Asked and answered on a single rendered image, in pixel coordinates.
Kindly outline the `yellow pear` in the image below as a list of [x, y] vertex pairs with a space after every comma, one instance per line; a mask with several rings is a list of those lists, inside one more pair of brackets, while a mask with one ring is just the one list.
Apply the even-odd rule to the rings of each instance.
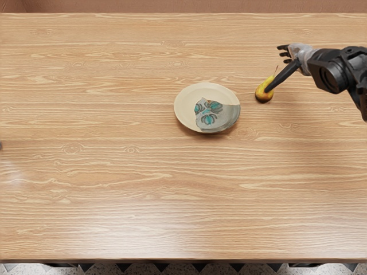
[[269, 92], [265, 92], [265, 89], [270, 85], [270, 83], [275, 79], [276, 71], [278, 66], [276, 67], [275, 71], [272, 75], [267, 77], [255, 90], [255, 98], [260, 103], [267, 103], [269, 102], [274, 96], [274, 89], [270, 90]]

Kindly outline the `cream plate with teal print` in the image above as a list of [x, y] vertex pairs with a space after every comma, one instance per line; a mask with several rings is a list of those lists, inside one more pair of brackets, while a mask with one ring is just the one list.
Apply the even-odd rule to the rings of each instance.
[[174, 113], [186, 128], [200, 133], [219, 133], [240, 117], [237, 96], [228, 88], [202, 82], [184, 88], [174, 100]]

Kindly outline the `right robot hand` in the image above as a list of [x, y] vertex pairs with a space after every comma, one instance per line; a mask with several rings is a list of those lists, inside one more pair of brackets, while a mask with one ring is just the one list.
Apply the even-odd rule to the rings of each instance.
[[287, 57], [284, 60], [286, 67], [282, 69], [275, 78], [264, 89], [265, 93], [270, 92], [286, 79], [288, 79], [296, 71], [300, 72], [304, 76], [310, 76], [309, 66], [307, 64], [311, 56], [318, 50], [310, 45], [302, 43], [293, 43], [288, 45], [280, 45], [276, 47], [277, 50], [281, 50], [279, 53], [281, 57]]

